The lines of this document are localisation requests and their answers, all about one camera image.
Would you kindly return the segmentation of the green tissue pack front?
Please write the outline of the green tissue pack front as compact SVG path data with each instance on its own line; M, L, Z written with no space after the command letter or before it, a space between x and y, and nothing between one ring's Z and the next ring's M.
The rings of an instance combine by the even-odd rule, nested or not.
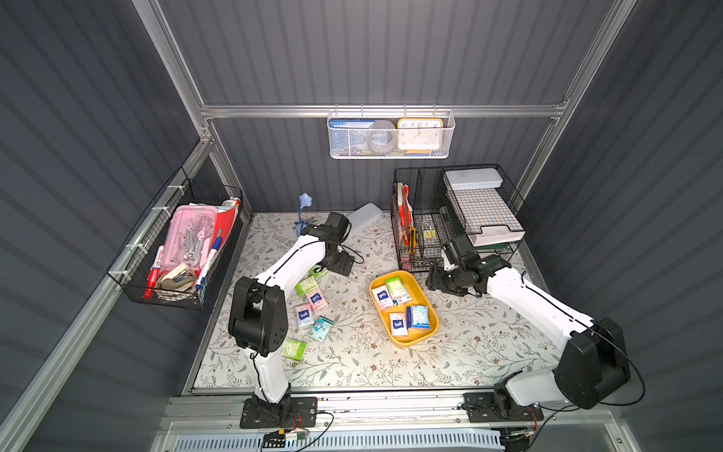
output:
M300 363L304 359L307 348L306 342L286 338L282 344L282 357Z

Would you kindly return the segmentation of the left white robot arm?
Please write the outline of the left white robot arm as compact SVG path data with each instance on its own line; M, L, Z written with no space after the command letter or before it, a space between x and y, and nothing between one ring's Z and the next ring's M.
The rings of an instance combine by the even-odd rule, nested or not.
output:
M313 267L350 275L354 260L343 248L350 229L346 216L332 212L325 223L306 226L294 245L267 270L236 282L228 333L252 365L254 395L260 401L279 405L290 391L281 356L288 332L287 299Z

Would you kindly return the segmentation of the teal tissue pack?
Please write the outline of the teal tissue pack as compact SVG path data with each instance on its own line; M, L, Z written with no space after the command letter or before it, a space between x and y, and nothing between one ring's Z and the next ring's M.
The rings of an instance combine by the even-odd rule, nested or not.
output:
M331 332L331 329L334 327L334 325L335 323L329 318L325 318L325 316L320 316L320 318L318 318L316 322L314 322L314 326L311 331L312 339L316 340L317 342L323 343L329 336L329 333Z

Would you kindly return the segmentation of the pink Tempo tissue pack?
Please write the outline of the pink Tempo tissue pack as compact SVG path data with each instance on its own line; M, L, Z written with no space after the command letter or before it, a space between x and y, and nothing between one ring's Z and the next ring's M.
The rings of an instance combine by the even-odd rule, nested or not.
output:
M296 308L297 326L299 329L314 325L314 310L310 303Z

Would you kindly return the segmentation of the green white tissue pack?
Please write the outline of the green white tissue pack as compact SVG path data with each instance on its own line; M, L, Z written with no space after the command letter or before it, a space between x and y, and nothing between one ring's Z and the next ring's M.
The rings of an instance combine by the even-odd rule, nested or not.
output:
M412 300L412 295L399 276L386 279L385 285L396 305L404 305Z

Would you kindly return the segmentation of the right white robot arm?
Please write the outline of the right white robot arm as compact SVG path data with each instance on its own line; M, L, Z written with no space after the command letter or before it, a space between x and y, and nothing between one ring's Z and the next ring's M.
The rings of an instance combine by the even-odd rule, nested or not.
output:
M560 351L555 366L517 371L495 384L493 406L504 417L538 403L565 402L592 409L630 382L636 372L615 321L595 320L568 307L500 255L480 255L466 235L444 245L442 259L429 271L426 286L448 295L489 295L502 301Z

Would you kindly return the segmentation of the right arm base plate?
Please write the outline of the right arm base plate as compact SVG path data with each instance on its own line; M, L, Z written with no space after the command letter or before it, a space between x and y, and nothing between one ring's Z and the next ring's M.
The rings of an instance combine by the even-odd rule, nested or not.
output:
M536 405L520 406L502 393L472 392L463 395L461 410L471 423L540 422L542 409Z

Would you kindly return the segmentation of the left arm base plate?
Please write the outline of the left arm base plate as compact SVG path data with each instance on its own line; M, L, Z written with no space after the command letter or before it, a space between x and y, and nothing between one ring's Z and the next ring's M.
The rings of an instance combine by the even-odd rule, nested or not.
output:
M270 403L252 396L244 402L239 427L241 429L271 429L316 425L318 400L315 397L284 397L280 403Z

